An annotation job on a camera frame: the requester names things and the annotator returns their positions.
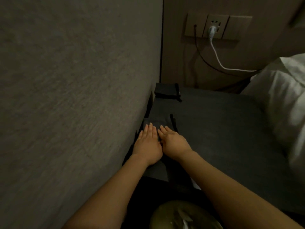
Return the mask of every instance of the cord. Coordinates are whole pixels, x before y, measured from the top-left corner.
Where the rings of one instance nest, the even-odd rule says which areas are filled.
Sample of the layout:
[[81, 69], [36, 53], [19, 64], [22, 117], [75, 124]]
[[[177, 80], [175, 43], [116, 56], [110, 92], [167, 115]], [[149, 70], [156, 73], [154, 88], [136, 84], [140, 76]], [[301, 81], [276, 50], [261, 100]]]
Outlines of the cord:
[[211, 26], [211, 27], [209, 28], [209, 38], [210, 38], [210, 43], [211, 43], [211, 46], [212, 46], [212, 48], [213, 48], [213, 50], [214, 50], [214, 52], [215, 52], [215, 55], [216, 55], [216, 58], [217, 58], [217, 61], [218, 61], [219, 65], [220, 65], [223, 69], [225, 69], [225, 70], [244, 71], [244, 72], [255, 72], [255, 71], [257, 71], [257, 70], [241, 70], [241, 69], [225, 68], [225, 67], [221, 64], [221, 62], [220, 62], [220, 60], [219, 60], [219, 58], [218, 58], [217, 52], [216, 52], [216, 50], [215, 50], [215, 47], [214, 47], [214, 45], [213, 45], [213, 42], [212, 42], [212, 41], [213, 41], [213, 37], [214, 37], [214, 35], [215, 35], [215, 33], [216, 33], [216, 30], [217, 30], [216, 26]]
[[196, 46], [197, 52], [198, 52], [198, 54], [200, 55], [200, 57], [202, 58], [202, 60], [203, 60], [209, 67], [211, 67], [212, 69], [214, 69], [214, 70], [216, 70], [216, 71], [218, 71], [218, 72], [220, 72], [220, 73], [226, 74], [226, 75], [231, 75], [231, 76], [234, 76], [234, 77], [240, 77], [239, 75], [233, 75], [233, 74], [230, 74], [230, 73], [223, 72], [223, 71], [221, 71], [221, 70], [219, 70], [219, 69], [213, 67], [212, 65], [210, 65], [207, 61], [205, 61], [205, 59], [202, 57], [202, 55], [201, 55], [201, 53], [200, 53], [200, 50], [199, 50], [199, 48], [198, 48], [198, 46], [197, 46], [196, 25], [194, 25], [194, 36], [195, 36], [195, 46]]

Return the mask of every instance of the person's left arm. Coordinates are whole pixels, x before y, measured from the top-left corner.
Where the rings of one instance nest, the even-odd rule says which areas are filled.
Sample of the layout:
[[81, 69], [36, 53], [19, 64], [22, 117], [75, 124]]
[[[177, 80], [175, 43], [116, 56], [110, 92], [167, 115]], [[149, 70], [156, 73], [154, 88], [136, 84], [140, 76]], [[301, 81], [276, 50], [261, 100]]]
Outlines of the person's left arm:
[[151, 123], [146, 125], [128, 161], [86, 201], [63, 229], [120, 228], [128, 202], [143, 173], [162, 157], [157, 138], [156, 127]]

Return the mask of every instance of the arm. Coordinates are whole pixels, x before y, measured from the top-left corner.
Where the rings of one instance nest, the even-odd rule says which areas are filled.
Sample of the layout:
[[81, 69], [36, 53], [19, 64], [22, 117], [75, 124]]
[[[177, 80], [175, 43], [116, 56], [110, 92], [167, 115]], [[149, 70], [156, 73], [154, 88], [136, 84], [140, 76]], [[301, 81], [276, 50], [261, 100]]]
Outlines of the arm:
[[192, 151], [184, 137], [162, 127], [163, 152], [178, 161], [212, 202], [228, 228], [303, 228], [283, 212]]
[[140, 178], [146, 168], [161, 157], [162, 147], [158, 143], [156, 127], [146, 125], [128, 161], [86, 201], [63, 229], [120, 228]]

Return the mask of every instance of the person's left hand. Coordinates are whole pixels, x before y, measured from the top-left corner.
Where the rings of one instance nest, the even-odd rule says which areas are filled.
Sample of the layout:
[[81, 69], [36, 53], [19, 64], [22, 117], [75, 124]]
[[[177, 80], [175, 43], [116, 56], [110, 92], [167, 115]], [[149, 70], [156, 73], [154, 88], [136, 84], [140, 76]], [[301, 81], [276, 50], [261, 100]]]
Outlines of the person's left hand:
[[162, 146], [158, 142], [157, 129], [152, 123], [145, 126], [135, 142], [132, 154], [138, 155], [147, 162], [147, 166], [155, 164], [162, 158]]

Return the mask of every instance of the person's right hand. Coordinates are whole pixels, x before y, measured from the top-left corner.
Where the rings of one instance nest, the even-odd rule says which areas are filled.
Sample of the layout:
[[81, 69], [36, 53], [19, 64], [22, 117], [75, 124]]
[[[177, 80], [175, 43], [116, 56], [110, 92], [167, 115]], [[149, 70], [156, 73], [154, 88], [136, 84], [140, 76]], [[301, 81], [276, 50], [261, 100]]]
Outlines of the person's right hand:
[[184, 153], [192, 151], [186, 139], [169, 127], [161, 126], [158, 129], [158, 134], [162, 139], [163, 152], [170, 158], [177, 161]]

